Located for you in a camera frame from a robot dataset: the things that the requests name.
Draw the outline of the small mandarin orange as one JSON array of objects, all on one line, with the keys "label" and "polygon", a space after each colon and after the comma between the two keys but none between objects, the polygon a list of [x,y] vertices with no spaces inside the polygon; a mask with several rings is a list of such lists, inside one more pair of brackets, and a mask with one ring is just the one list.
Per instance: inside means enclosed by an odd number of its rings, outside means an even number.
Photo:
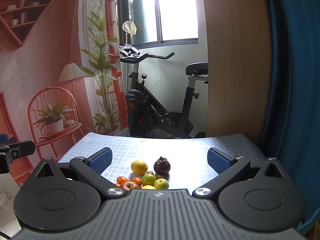
[{"label": "small mandarin orange", "polygon": [[117,178],[117,184],[119,184],[119,185],[121,185],[122,183],[127,182],[127,181],[128,181],[128,179],[125,178],[124,176],[119,176]]},{"label": "small mandarin orange", "polygon": [[141,178],[135,177],[135,178],[132,178],[131,181],[136,183],[139,187],[141,187],[141,185],[142,185],[142,179]]}]

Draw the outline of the large red apple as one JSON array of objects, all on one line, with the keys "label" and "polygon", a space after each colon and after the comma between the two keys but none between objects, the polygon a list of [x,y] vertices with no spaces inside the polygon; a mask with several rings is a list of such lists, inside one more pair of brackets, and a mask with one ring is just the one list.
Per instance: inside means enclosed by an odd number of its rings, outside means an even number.
[{"label": "large red apple", "polygon": [[129,191],[131,189],[140,189],[140,186],[132,181],[125,181],[123,183],[121,183],[121,185],[119,186],[126,194],[129,193]]}]

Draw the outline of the blue plaid tablecloth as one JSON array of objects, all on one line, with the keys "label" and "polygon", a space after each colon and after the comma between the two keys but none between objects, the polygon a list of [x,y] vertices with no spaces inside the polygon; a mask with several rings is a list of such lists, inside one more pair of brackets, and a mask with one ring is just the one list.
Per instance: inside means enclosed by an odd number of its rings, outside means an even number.
[{"label": "blue plaid tablecloth", "polygon": [[109,181],[115,183],[120,176],[134,178],[136,174],[131,164],[135,160],[146,162],[152,170],[155,161],[165,157],[171,165],[170,189],[188,189],[189,192],[217,176],[207,162],[211,147],[231,157],[243,156],[253,163],[266,159],[259,147],[241,133],[201,139],[149,139],[88,133],[60,161],[67,163],[77,156],[89,157],[105,147],[112,150],[112,163],[101,175]]}]

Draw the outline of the large yellow lemon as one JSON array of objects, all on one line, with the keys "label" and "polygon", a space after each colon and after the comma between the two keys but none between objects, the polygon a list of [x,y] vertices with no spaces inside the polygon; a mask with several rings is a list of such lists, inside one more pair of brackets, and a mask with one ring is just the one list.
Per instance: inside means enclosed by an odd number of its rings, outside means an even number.
[{"label": "large yellow lemon", "polygon": [[148,165],[146,162],[141,160],[135,160],[131,163],[131,170],[134,174],[144,175],[148,171]]}]

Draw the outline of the green apple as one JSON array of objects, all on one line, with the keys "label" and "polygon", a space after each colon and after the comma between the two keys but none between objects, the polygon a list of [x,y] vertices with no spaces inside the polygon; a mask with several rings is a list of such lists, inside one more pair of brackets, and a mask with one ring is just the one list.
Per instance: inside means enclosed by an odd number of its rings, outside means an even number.
[{"label": "green apple", "polygon": [[146,185],[154,185],[154,182],[157,180],[156,176],[154,174],[151,173],[146,173],[144,174],[143,178],[142,178],[142,184],[144,186]]}]

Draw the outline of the yellow lemon near plate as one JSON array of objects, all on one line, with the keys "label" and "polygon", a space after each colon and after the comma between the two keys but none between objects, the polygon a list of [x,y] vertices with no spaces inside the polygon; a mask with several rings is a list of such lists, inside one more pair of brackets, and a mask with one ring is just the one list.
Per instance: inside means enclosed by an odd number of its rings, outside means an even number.
[{"label": "yellow lemon near plate", "polygon": [[156,190],[156,188],[152,185],[144,185],[141,187],[142,190]]}]

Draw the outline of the purple mangosteen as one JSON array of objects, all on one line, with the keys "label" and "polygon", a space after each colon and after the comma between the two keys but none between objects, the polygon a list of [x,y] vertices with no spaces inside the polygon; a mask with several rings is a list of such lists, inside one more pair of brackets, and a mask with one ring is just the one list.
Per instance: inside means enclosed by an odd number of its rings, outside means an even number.
[{"label": "purple mangosteen", "polygon": [[171,169],[171,165],[168,162],[167,158],[159,157],[158,160],[154,163],[153,169],[157,174],[167,174]]}]

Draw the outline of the small yellow-green apple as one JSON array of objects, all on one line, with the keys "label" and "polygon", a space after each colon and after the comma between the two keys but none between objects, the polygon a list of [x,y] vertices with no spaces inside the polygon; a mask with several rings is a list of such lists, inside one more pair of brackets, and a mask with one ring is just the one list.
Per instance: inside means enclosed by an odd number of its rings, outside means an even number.
[{"label": "small yellow-green apple", "polygon": [[153,186],[158,190],[167,190],[169,188],[169,182],[164,178],[157,179]]}]

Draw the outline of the dark blue curtain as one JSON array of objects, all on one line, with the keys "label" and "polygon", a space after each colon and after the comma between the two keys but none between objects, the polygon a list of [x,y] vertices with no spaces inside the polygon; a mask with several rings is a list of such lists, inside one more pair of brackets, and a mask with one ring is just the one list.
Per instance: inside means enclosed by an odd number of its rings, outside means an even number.
[{"label": "dark blue curtain", "polygon": [[271,78],[260,148],[305,200],[299,226],[319,221],[319,0],[266,0]]}]

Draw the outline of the printed room backdrop poster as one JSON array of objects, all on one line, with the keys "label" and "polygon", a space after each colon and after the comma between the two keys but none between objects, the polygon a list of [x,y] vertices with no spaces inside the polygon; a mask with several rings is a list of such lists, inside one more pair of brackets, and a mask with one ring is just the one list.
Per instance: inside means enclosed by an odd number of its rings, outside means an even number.
[{"label": "printed room backdrop poster", "polygon": [[118,135],[125,110],[117,0],[1,0],[1,132],[36,145],[14,187],[85,134]]}]

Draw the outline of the wooden wardrobe panel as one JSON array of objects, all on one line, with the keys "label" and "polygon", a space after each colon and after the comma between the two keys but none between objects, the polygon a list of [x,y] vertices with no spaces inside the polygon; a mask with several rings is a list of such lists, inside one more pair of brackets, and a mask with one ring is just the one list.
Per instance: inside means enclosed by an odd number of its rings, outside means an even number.
[{"label": "wooden wardrobe panel", "polygon": [[209,87],[207,134],[258,141],[271,68],[265,0],[203,0]]}]

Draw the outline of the window with dark frame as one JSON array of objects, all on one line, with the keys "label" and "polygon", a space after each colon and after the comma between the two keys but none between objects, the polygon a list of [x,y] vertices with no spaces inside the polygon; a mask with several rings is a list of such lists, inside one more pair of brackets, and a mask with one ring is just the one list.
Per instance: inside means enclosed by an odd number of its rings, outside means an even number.
[{"label": "window with dark frame", "polygon": [[120,29],[121,43],[140,49],[197,44],[196,0],[117,0],[118,22],[132,21],[137,30]]}]

